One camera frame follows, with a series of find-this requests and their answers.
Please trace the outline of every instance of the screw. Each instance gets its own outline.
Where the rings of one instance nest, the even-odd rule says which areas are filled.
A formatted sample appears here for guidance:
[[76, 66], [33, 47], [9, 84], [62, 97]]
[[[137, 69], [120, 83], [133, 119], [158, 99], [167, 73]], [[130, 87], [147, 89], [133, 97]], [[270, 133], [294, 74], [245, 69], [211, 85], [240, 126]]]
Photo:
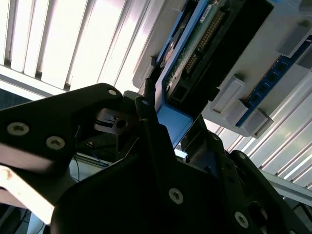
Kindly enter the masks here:
[[216, 134], [213, 134], [213, 138], [214, 138], [215, 140], [219, 140], [219, 137], [218, 137]]
[[10, 123], [7, 126], [6, 130], [11, 135], [23, 136], [29, 132], [29, 127], [25, 123], [14, 122], [14, 123]]
[[147, 101], [145, 101], [145, 100], [142, 100], [142, 102], [143, 102], [143, 104], [145, 104], [145, 105], [150, 105]]
[[117, 95], [117, 93], [116, 93], [115, 90], [109, 89], [108, 92], [109, 92], [111, 95]]
[[246, 159], [246, 156], [243, 153], [239, 153], [241, 159]]
[[169, 197], [174, 203], [178, 205], [183, 203], [183, 194], [178, 189], [171, 188], [169, 190]]
[[235, 219], [239, 223], [240, 226], [242, 226], [243, 228], [248, 228], [248, 226], [249, 226], [248, 220], [241, 212], [236, 211], [234, 216], [235, 216]]
[[64, 148], [65, 141], [58, 136], [51, 136], [46, 140], [46, 144], [52, 150], [60, 150]]

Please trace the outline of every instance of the green circuit board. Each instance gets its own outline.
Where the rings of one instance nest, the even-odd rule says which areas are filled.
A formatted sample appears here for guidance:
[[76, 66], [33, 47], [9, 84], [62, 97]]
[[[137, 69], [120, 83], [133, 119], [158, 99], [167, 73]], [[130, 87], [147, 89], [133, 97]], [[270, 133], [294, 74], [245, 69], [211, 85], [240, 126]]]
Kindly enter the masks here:
[[193, 65], [197, 62], [198, 56], [195, 50], [201, 50], [205, 47], [212, 35], [212, 32], [223, 18], [223, 12], [218, 10], [224, 1], [217, 4], [208, 4], [200, 20], [197, 22], [192, 34], [190, 35], [184, 49], [175, 62], [171, 73], [167, 79], [167, 86], [172, 83], [175, 78], [181, 76], [182, 71], [191, 71]]

